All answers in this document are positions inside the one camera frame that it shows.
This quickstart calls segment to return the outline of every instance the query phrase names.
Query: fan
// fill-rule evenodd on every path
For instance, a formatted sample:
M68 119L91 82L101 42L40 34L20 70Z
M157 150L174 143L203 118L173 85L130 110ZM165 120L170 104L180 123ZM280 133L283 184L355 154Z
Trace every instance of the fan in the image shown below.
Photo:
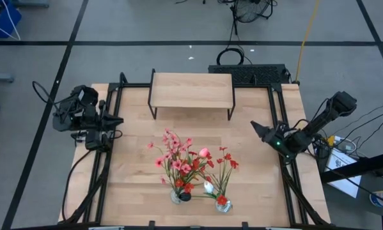
M259 17L268 19L272 15L273 0L236 0L234 2L235 18L241 23L250 23ZM263 13L270 6L270 14L264 16Z

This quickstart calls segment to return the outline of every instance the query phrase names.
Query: white paper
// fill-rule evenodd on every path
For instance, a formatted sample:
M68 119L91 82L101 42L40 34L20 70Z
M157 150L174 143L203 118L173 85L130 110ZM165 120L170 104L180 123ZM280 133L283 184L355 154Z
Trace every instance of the white paper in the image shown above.
M356 160L354 160L353 158L347 156L344 153L337 151L336 149L333 149L332 154L329 157L327 167L331 169L337 169L339 167L343 167L348 164L353 164L355 162ZM361 178L362 176L355 176L349 179L353 181L354 183L356 183L357 185L359 185ZM357 191L359 190L359 187L355 186L354 184L352 184L346 179L329 182L328 184L354 198L356 198Z

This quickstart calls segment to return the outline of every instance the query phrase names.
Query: wooden tabletop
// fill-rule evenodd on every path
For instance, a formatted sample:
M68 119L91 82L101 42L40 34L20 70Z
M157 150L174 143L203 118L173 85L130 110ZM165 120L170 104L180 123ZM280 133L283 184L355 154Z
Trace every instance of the wooden tabletop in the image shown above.
M152 107L231 109L232 79L228 73L154 73Z
M107 84L92 87L99 92L99 100L106 98ZM147 226L154 220L156 226L224 227L241 226L245 221L252 227L289 226L277 153L261 142L249 123L254 120L272 126L266 89L236 88L236 107L231 121L222 109L187 108L159 109L159 117L154 120L147 106L148 90L123 89L119 116L125 122L117 128L123 132L123 137L114 141L103 225ZM289 123L305 118L298 85L283 85L283 94ZM164 172L154 166L160 153L146 148L150 141L163 147L161 139L165 128L174 130L181 139L193 138L192 150L207 147L214 158L222 156L218 151L220 146L228 147L240 164L227 188L227 196L233 203L229 213L216 211L213 199L192 198L180 205L171 202L170 187L160 183ZM78 145L74 162L85 153L84 145ZM67 217L88 191L93 159L94 154L75 168L66 200ZM299 154L297 165L305 197L320 216L330 222L315 160ZM193 194L202 192L202 187L192 191ZM297 203L294 206L295 217L300 223Z

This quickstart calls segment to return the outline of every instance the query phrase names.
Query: gray floor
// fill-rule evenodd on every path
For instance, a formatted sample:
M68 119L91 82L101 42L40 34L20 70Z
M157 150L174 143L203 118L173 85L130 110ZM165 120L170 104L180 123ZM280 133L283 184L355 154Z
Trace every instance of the gray floor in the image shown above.
M229 6L217 1L188 0L89 0L77 41L192 41L228 40ZM26 41L67 41L82 0L53 0L48 9L21 8L18 29ZM239 24L241 40L301 41L314 1L278 1L269 20ZM363 3L383 41L383 1ZM311 41L372 42L373 36L354 0L322 0ZM0 72L15 76L12 84L0 83L0 227L36 134L44 108L31 87L38 81L52 87L65 46L0 45ZM298 46L243 46L257 64L284 63L296 72ZM161 72L207 72L223 45L178 46L74 46L57 94L66 97L72 87L117 81L125 72L130 82L148 82L152 68ZM224 55L223 64L238 57ZM357 110L326 127L328 134L383 104L383 58L377 47L305 47L301 65L301 95L307 117L336 91L347 91L358 100ZM372 114L380 114L383 109ZM383 121L366 125L351 137L367 138ZM340 132L346 135L355 126ZM383 127L362 148L368 156L383 153ZM61 206L74 144L68 133L47 124L35 164L20 202L13 227L55 224ZM328 203L332 222L339 226L381 229L380 217L338 202Z

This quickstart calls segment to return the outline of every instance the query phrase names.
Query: yellow cable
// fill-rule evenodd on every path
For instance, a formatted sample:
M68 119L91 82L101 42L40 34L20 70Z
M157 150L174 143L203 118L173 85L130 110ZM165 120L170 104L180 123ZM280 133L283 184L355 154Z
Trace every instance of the yellow cable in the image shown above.
M315 18L315 15L317 14L317 11L318 11L318 6L319 6L319 0L317 0L317 2L315 4L315 8L313 9L311 20L309 21L308 28L306 29L305 39L302 42L301 51L299 51L299 60L298 60L298 66L296 68L296 78L295 78L295 81L299 80L299 72L301 70L302 49L304 48L305 42L308 39L309 32L311 31L313 19Z

